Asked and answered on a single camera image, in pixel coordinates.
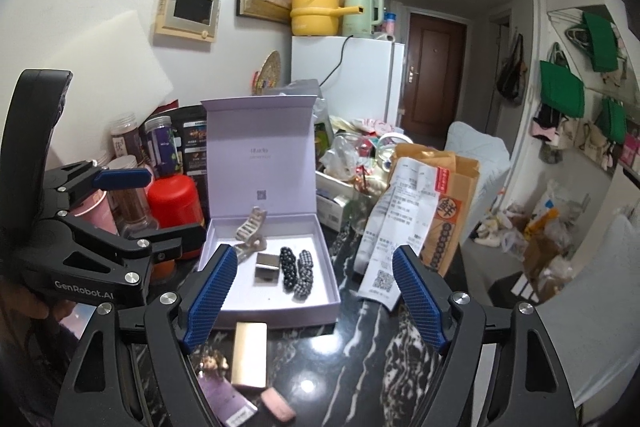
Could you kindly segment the black polka dot scrunchie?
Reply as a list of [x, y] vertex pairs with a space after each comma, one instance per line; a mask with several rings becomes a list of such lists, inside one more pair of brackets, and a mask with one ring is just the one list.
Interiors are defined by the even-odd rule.
[[280, 249], [280, 268], [283, 275], [283, 288], [287, 293], [292, 293], [297, 284], [297, 267], [296, 256], [291, 248]]

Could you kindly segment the smoky transparent plastic case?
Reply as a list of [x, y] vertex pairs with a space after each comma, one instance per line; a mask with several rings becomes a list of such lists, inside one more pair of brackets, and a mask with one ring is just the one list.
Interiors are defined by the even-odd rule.
[[255, 263], [255, 280], [260, 283], [277, 282], [280, 275], [280, 256], [258, 253]]

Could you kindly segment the brown paper bag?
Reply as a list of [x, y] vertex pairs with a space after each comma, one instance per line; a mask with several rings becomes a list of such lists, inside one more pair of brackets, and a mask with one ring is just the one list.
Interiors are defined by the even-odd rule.
[[474, 159], [450, 150], [435, 150], [419, 144], [399, 144], [392, 156], [392, 171], [402, 158], [420, 162], [435, 170], [438, 205], [434, 221], [420, 250], [420, 259], [440, 275], [445, 275], [454, 260], [459, 239], [473, 200], [480, 170]]

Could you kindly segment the glass cup with spoon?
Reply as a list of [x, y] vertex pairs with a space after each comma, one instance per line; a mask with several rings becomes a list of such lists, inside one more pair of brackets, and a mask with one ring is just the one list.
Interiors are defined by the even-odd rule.
[[374, 195], [355, 188], [346, 210], [348, 211], [348, 223], [356, 234], [363, 234], [375, 203], [376, 197]]

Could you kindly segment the yellow cooking pot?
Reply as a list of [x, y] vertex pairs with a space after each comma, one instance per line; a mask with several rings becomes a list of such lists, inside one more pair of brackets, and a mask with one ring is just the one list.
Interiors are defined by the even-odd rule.
[[292, 0], [291, 30], [295, 37], [333, 37], [341, 18], [356, 12], [344, 8], [340, 0]]

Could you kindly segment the purple small carton box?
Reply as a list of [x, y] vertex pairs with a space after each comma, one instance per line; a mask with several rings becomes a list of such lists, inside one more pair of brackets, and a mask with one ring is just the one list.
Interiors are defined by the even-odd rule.
[[228, 381], [229, 364], [219, 350], [203, 345], [193, 353], [192, 363], [205, 400], [221, 425], [244, 426], [257, 413], [256, 405]]

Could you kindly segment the purple label jar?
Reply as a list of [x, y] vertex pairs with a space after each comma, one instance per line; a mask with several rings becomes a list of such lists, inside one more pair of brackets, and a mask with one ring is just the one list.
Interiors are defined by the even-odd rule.
[[156, 116], [144, 124], [144, 135], [157, 178], [180, 172], [174, 127], [169, 116]]

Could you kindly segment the pink paper cup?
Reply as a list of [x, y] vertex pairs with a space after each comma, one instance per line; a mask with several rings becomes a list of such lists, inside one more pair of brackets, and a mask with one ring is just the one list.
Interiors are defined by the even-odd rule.
[[113, 213], [105, 191], [96, 190], [77, 208], [72, 210], [73, 216], [95, 225], [103, 231], [118, 234]]

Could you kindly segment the pearl white hair claw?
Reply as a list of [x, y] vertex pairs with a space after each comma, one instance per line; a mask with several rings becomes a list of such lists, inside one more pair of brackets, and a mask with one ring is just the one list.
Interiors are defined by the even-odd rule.
[[267, 211], [254, 206], [246, 220], [235, 231], [236, 244], [233, 246], [238, 262], [242, 263], [254, 254], [264, 251], [267, 239], [262, 233], [267, 218]]

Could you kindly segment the wall intercom panel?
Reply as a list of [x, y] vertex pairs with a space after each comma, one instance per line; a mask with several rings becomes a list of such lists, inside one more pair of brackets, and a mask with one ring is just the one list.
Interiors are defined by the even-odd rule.
[[154, 34], [214, 42], [220, 0], [158, 0]]

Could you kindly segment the long white receipt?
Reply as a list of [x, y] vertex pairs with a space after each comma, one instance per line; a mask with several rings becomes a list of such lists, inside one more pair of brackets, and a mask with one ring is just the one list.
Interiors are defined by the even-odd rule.
[[438, 170], [409, 157], [396, 162], [390, 185], [372, 209], [362, 234], [354, 271], [362, 276], [358, 296], [393, 310], [400, 290], [393, 254], [408, 245], [419, 254], [435, 217]]

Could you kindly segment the pink round compact case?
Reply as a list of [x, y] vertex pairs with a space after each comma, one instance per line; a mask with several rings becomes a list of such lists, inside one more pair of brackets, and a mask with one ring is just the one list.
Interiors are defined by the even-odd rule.
[[296, 413], [288, 404], [288, 401], [286, 401], [273, 387], [265, 389], [260, 394], [260, 399], [262, 399], [262, 404], [271, 413], [271, 415], [277, 418], [281, 423], [289, 423], [296, 418]]

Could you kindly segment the gold rectangular box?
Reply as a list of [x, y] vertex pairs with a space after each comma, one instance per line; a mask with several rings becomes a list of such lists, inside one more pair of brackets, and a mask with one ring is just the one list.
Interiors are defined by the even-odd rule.
[[267, 387], [268, 326], [266, 323], [239, 322], [235, 326], [231, 364], [234, 387]]

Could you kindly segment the brown door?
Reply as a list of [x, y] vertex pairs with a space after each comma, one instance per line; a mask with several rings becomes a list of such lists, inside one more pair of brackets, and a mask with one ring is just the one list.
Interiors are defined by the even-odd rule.
[[411, 14], [401, 127], [444, 139], [457, 114], [465, 57], [465, 24]]

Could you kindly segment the black white checkered scrunchie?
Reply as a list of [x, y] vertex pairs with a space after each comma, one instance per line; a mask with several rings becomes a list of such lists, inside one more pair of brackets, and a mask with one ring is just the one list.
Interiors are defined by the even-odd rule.
[[304, 301], [314, 285], [314, 260], [309, 251], [302, 251], [297, 259], [297, 281], [294, 285], [294, 298]]

